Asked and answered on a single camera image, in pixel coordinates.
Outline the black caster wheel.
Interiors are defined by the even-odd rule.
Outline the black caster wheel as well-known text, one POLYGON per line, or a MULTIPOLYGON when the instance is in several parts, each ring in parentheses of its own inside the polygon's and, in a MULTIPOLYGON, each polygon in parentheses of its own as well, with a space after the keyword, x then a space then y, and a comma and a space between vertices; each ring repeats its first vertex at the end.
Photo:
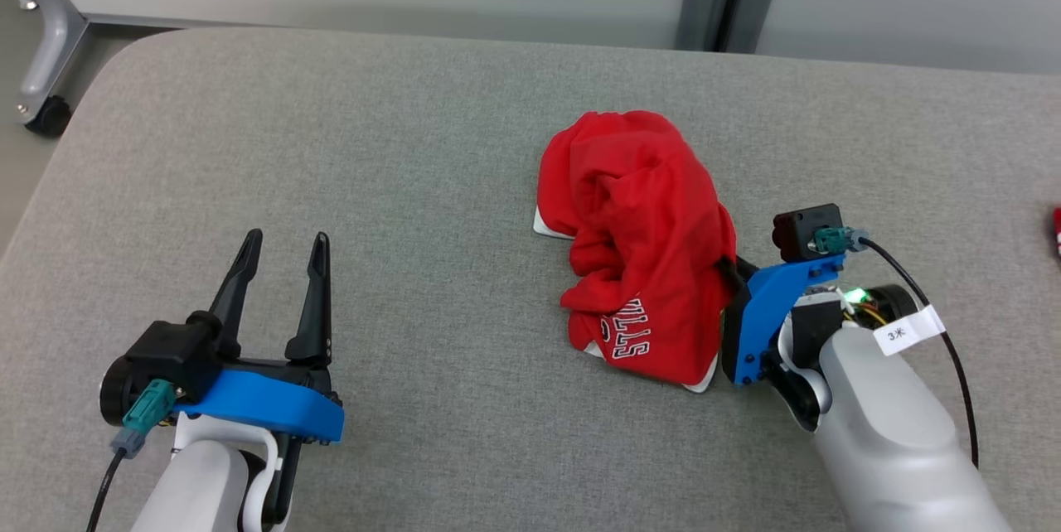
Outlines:
POLYGON ((60 95, 50 95, 41 109, 24 124, 27 131, 44 138, 56 139, 63 136, 72 117, 72 109, 60 95))

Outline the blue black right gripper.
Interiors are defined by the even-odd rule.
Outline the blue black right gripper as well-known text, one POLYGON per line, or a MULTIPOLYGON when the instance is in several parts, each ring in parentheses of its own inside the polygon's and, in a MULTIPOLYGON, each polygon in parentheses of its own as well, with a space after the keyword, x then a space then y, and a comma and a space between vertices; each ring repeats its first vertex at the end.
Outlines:
POLYGON ((724 282, 735 284, 721 321, 721 370, 732 385, 761 380, 761 355, 792 307, 810 287, 838 279, 845 261, 841 254, 759 268, 740 256, 719 258, 724 282))

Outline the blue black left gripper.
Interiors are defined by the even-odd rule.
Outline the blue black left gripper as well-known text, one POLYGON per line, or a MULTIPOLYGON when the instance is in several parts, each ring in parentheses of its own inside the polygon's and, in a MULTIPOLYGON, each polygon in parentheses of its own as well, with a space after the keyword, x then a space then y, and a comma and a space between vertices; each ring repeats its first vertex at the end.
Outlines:
MULTIPOLYGON (((241 318, 262 242, 261 229, 247 231, 211 304, 210 312, 220 322, 216 349, 223 360, 241 355, 241 318)), ((327 367, 332 360, 332 287, 330 240, 325 231, 316 234, 307 275, 302 316, 296 334, 286 342, 286 360, 295 365, 327 367)), ((342 440, 346 423, 344 408, 314 389, 232 368, 221 370, 197 404, 176 404, 176 412, 327 443, 342 440)))

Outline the grey fabric sofa seat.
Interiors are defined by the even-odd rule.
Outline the grey fabric sofa seat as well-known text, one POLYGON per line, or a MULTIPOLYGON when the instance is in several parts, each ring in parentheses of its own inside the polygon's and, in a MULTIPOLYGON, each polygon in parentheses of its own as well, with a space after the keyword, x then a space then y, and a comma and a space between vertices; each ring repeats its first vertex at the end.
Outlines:
POLYGON ((0 263, 0 532, 82 532, 98 385, 206 309, 263 231, 240 340, 280 357, 331 238, 337 445, 295 532, 842 532, 772 389, 703 394, 574 350, 564 241, 533 230, 550 139, 667 117, 740 255, 833 202, 912 273, 966 365, 981 474, 1061 532, 1061 76, 289 29, 151 36, 95 75, 0 263))

